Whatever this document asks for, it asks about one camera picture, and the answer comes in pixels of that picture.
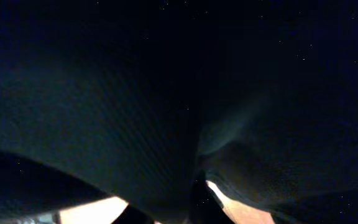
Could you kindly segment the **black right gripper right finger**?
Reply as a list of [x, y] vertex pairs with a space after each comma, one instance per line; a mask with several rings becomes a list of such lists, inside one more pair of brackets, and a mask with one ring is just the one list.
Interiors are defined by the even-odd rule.
[[203, 179], [195, 181], [190, 208], [191, 224], [234, 224], [214, 198], [214, 192]]

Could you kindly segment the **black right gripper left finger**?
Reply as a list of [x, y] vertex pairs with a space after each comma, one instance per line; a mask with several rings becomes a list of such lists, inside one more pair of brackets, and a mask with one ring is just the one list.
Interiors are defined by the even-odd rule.
[[154, 220], [144, 212], [128, 205], [112, 224], [154, 224]]

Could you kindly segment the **black t-shirt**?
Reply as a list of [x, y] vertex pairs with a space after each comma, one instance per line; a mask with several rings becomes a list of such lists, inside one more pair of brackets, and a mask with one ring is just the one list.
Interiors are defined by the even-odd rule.
[[0, 221], [204, 174], [279, 223], [358, 195], [358, 1], [0, 1]]

